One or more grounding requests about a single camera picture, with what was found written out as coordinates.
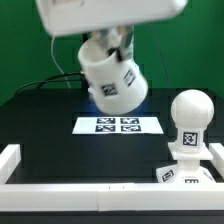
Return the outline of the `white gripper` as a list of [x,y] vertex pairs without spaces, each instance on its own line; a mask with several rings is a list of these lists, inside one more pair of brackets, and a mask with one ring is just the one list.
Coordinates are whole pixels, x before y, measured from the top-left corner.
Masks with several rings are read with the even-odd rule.
[[117,48],[107,28],[120,26],[119,61],[133,58],[134,28],[139,23],[169,19],[180,14],[188,0],[35,0],[45,30],[51,36],[91,32],[108,55]]

